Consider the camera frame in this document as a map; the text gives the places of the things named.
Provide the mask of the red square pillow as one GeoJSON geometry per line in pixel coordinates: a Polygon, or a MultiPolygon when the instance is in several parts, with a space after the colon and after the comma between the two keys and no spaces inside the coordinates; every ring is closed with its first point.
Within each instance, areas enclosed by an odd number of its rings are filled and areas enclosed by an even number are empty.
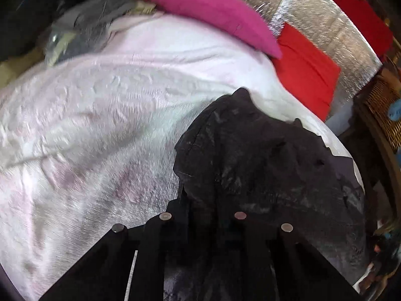
{"type": "Polygon", "coordinates": [[[282,57],[274,58],[283,87],[324,121],[330,113],[341,68],[301,32],[286,23],[278,37],[282,57]]]}

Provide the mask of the magenta pillow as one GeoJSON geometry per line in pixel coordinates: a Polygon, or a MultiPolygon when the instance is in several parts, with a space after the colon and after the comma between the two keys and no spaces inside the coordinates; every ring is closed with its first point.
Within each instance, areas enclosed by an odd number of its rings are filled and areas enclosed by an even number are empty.
{"type": "Polygon", "coordinates": [[[281,58],[277,40],[264,19],[243,0],[149,0],[164,11],[202,21],[273,58],[281,58]]]}

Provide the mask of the black quilted puffer jacket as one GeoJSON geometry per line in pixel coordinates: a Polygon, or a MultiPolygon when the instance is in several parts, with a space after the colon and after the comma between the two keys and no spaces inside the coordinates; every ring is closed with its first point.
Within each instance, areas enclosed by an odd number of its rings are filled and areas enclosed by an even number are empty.
{"type": "Polygon", "coordinates": [[[212,102],[175,146],[185,238],[164,272],[165,300],[232,300],[221,219],[250,215],[296,230],[352,286],[367,265],[364,193],[350,158],[299,120],[267,116],[241,88],[212,102]]]}

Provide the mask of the wicker basket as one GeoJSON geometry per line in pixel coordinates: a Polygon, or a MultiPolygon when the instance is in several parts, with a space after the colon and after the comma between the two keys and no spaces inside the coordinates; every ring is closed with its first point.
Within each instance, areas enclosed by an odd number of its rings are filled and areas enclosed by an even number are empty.
{"type": "Polygon", "coordinates": [[[398,100],[398,97],[399,95],[384,79],[376,78],[364,100],[364,104],[378,122],[394,152],[400,147],[400,120],[390,120],[388,110],[390,105],[398,100]]]}

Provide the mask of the grey folded garment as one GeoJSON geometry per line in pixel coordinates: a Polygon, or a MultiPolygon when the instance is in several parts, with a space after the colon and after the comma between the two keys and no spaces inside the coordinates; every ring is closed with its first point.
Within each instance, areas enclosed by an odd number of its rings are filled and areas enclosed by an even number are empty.
{"type": "Polygon", "coordinates": [[[146,0],[87,0],[67,10],[46,33],[45,62],[52,67],[81,54],[100,51],[112,35],[112,22],[123,16],[153,14],[146,0]]]}

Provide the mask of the silver foil insulation panel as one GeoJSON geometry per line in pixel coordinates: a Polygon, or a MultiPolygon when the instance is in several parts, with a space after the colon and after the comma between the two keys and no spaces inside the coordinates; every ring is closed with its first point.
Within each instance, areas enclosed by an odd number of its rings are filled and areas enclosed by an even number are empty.
{"type": "Polygon", "coordinates": [[[341,111],[382,67],[379,57],[333,0],[244,0],[274,35],[293,26],[340,68],[330,116],[341,111]]]}

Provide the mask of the black coat pile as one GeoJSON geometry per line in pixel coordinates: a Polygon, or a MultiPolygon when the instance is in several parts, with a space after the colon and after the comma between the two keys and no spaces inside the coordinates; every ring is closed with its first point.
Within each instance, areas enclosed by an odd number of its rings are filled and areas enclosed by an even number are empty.
{"type": "Polygon", "coordinates": [[[60,0],[22,0],[1,15],[1,60],[31,49],[56,15],[60,0]]]}

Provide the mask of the red blanket on railing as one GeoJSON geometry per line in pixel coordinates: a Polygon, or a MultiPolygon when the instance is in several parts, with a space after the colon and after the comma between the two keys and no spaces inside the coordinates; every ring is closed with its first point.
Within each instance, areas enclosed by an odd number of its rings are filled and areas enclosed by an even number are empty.
{"type": "Polygon", "coordinates": [[[333,0],[381,58],[393,43],[393,33],[366,0],[333,0]]]}

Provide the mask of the white pink bed blanket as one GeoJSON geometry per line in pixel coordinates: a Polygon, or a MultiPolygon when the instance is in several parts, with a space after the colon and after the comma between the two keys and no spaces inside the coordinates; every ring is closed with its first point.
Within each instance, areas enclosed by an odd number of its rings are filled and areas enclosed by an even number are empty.
{"type": "Polygon", "coordinates": [[[1,90],[1,265],[38,300],[115,223],[144,223],[176,195],[174,147],[221,95],[249,89],[348,151],[279,81],[270,59],[227,33],[159,14],[116,21],[99,53],[40,63],[1,90]]]}

